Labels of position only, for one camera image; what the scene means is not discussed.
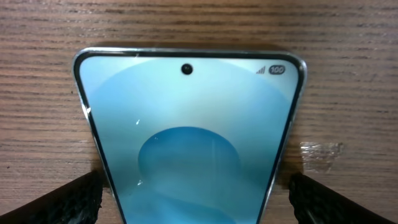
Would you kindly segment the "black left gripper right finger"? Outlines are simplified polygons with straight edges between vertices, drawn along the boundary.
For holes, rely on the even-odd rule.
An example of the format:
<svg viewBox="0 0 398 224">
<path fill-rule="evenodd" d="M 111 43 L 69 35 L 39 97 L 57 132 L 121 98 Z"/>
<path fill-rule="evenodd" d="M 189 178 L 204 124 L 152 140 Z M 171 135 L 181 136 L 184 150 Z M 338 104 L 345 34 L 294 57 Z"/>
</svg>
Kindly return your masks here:
<svg viewBox="0 0 398 224">
<path fill-rule="evenodd" d="M 299 224 L 394 224 L 300 172 L 290 177 L 289 201 Z"/>
</svg>

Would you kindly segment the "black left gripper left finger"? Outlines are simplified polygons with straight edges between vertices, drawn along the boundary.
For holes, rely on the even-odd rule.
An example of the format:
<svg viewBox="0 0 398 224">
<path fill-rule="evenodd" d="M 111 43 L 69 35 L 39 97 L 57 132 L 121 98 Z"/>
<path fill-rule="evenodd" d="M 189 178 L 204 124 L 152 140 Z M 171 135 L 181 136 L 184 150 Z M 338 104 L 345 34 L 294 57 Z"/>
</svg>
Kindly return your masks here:
<svg viewBox="0 0 398 224">
<path fill-rule="evenodd" d="M 92 171 L 1 215 L 1 224 L 94 224 L 102 194 L 103 178 Z"/>
</svg>

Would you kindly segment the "blue screen smartphone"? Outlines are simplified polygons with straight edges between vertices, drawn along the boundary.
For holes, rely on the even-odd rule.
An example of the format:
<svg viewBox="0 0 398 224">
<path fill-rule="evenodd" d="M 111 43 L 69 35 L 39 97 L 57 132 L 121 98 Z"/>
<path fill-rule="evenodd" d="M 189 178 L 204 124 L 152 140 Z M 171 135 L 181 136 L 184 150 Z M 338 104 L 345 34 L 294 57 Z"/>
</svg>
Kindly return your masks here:
<svg viewBox="0 0 398 224">
<path fill-rule="evenodd" d="M 72 72 L 124 223 L 259 223 L 307 82 L 283 51 L 88 47 Z"/>
</svg>

